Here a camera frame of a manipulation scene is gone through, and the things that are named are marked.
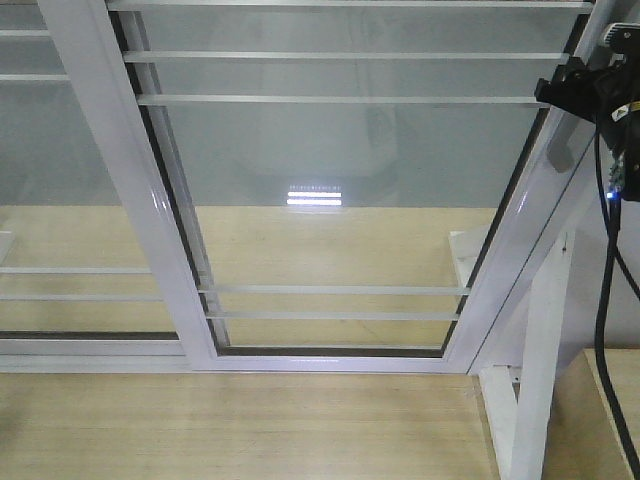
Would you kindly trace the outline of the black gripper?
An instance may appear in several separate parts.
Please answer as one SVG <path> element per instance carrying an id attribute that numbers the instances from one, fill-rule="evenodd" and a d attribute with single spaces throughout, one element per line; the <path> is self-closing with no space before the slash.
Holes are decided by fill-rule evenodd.
<path id="1" fill-rule="evenodd" d="M 621 164 L 612 176 L 624 200 L 639 199 L 639 61 L 626 59 L 589 70 L 572 57 L 560 80 L 538 81 L 537 101 L 594 123 Z"/>

